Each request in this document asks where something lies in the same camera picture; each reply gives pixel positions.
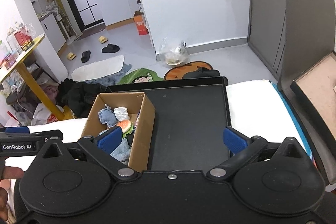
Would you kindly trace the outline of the person's left hand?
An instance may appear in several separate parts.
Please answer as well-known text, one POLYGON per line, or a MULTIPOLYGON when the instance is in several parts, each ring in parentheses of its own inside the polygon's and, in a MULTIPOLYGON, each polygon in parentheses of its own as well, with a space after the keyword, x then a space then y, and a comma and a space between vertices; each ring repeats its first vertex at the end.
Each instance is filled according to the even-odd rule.
MULTIPOLYGON (((5 161, 6 158, 1 158, 1 180, 12 180, 23 177, 24 171, 21 168, 6 166, 5 161)), ((7 200, 7 190, 1 187, 1 223, 5 223, 8 219, 7 200)))

